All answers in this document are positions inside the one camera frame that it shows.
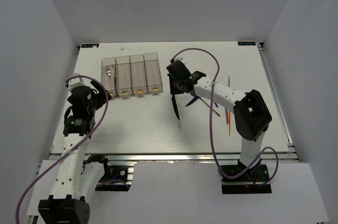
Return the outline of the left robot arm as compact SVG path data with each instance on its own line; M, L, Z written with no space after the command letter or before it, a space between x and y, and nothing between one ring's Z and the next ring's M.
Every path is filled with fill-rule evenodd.
M85 155L91 135L100 125L95 113L108 107L111 96L95 79L86 85L82 77L72 77L65 86L70 106L63 118L63 152L54 164L58 167L54 185L48 198L40 200L38 211L45 223L88 223L96 183L107 181L112 169L103 161L87 164Z

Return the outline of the iridescent blue knife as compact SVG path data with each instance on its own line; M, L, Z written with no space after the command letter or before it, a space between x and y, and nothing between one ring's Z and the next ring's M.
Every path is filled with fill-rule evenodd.
M185 106L188 107L190 105L192 105L193 103L195 103L197 100L199 99L198 96L194 96Z

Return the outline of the black knife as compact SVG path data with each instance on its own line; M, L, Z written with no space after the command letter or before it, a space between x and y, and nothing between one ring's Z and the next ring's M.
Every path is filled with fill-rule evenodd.
M178 110L178 107L177 107L175 95L172 95L171 101L172 101L172 106L173 106L173 109L174 109L175 116L178 120L180 120L179 110Z

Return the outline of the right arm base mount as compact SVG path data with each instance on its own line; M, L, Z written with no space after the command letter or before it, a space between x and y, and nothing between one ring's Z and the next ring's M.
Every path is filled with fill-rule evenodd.
M235 179L225 178L220 171L222 194L271 194L270 176L266 164L261 164L253 174L243 174Z

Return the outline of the fork with pink handle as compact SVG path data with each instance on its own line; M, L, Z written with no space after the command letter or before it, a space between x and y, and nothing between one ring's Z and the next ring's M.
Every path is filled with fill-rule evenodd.
M114 78L112 77L112 74L111 74L111 68L110 68L110 66L105 66L105 71L106 71L106 75L108 77L110 88L112 90L114 90L115 83L114 83Z

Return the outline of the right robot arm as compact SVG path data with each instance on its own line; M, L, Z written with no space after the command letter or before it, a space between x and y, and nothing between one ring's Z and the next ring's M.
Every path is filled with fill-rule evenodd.
M179 117L176 95L190 94L193 99L186 106L199 99L213 100L213 103L233 113L238 134L242 137L241 153L238 159L238 173L245 181L257 176L261 164L262 139L272 116L260 92L243 92L212 81L205 73L191 73L181 60L171 60L166 67L170 80L170 92L175 115Z

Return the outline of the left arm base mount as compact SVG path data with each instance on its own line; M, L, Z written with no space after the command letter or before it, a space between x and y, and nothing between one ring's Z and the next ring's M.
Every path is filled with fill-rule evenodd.
M114 164L107 155L90 155L85 164L99 163L99 167L104 171L103 176L98 180L96 191L108 192L128 192L131 181L128 178L129 166L125 164Z

